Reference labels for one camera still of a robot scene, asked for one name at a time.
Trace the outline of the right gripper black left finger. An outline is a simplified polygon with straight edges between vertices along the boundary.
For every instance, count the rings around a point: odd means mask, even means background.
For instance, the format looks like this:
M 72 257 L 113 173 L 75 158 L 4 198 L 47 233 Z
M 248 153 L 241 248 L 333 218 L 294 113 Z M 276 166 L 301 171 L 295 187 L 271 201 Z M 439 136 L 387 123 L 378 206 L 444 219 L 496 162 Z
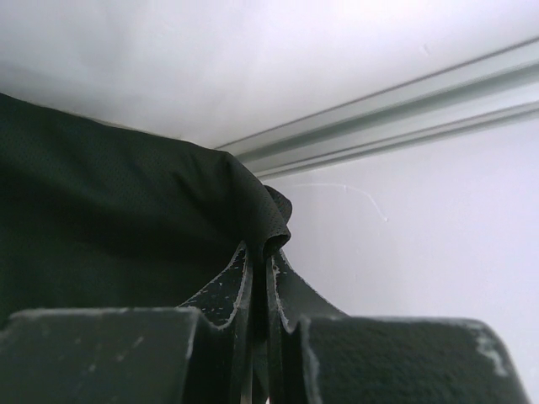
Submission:
M 17 312 L 1 331 L 1 400 L 249 403 L 252 284 L 240 244 L 177 307 Z

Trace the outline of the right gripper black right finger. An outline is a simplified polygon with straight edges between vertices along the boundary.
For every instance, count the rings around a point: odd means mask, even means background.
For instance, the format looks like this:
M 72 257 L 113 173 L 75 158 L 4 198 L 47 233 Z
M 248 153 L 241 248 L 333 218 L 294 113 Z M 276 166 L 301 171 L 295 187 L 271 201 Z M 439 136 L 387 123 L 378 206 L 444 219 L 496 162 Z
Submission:
M 449 317 L 349 316 L 282 252 L 266 264 L 273 403 L 527 403 L 499 336 Z

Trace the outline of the black t shirt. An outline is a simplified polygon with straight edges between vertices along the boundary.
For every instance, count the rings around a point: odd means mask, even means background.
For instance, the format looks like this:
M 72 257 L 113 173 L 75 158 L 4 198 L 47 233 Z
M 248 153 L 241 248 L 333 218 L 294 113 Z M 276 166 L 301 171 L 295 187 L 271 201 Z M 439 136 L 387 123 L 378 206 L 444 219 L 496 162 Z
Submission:
M 1 315 L 188 300 L 291 202 L 225 151 L 1 98 Z

